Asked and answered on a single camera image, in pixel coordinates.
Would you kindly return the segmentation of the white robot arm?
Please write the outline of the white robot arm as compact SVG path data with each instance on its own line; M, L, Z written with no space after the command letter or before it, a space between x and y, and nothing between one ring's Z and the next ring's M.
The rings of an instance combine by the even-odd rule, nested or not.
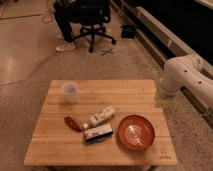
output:
M213 108L213 80L202 74L202 69L203 60L197 55L167 60L164 64L164 76L160 79L162 90L172 96L186 87Z

